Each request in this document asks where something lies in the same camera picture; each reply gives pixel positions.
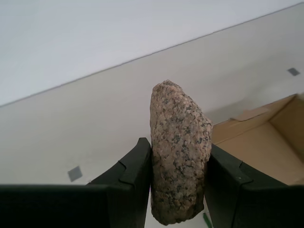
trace granite rock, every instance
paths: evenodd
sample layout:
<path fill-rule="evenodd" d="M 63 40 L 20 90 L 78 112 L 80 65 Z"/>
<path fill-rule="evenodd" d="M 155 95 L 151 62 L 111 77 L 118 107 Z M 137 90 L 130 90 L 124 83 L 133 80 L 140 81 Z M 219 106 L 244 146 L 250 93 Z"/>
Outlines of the granite rock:
<path fill-rule="evenodd" d="M 150 114 L 152 214 L 163 225 L 186 221 L 204 209 L 212 122 L 169 80 L 153 88 Z"/>

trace cardboard box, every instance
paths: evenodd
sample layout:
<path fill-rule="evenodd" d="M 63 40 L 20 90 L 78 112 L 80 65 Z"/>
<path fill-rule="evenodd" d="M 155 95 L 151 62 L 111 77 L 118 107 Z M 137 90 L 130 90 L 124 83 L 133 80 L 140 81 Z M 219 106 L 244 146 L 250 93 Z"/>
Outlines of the cardboard box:
<path fill-rule="evenodd" d="M 212 142 L 278 181 L 304 184 L 304 100 L 299 95 L 215 125 Z"/>

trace white wall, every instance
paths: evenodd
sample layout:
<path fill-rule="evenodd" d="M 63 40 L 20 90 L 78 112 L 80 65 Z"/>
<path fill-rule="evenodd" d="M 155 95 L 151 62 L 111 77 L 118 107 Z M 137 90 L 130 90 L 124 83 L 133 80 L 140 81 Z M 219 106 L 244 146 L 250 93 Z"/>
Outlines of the white wall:
<path fill-rule="evenodd" d="M 0 105 L 299 2 L 0 0 Z"/>

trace cardboard flap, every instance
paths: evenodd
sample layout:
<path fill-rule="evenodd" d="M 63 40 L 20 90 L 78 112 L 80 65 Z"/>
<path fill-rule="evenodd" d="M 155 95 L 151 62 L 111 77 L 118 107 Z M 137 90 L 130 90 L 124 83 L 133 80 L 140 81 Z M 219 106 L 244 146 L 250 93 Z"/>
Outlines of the cardboard flap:
<path fill-rule="evenodd" d="M 255 118 L 259 115 L 262 115 L 264 113 L 267 113 L 268 111 L 269 109 L 266 107 L 255 108 L 253 110 L 245 110 L 241 115 L 234 117 L 232 119 L 237 121 L 246 121 Z"/>
<path fill-rule="evenodd" d="M 217 144 L 223 142 L 264 124 L 269 119 L 271 119 L 279 110 L 284 108 L 294 97 L 295 95 L 292 95 L 260 108 L 253 109 L 249 111 L 252 112 L 250 115 L 239 117 L 239 120 L 242 121 L 231 119 L 215 125 L 212 132 L 212 143 Z"/>
<path fill-rule="evenodd" d="M 289 142 L 304 162 L 304 101 L 295 97 L 270 123 Z"/>

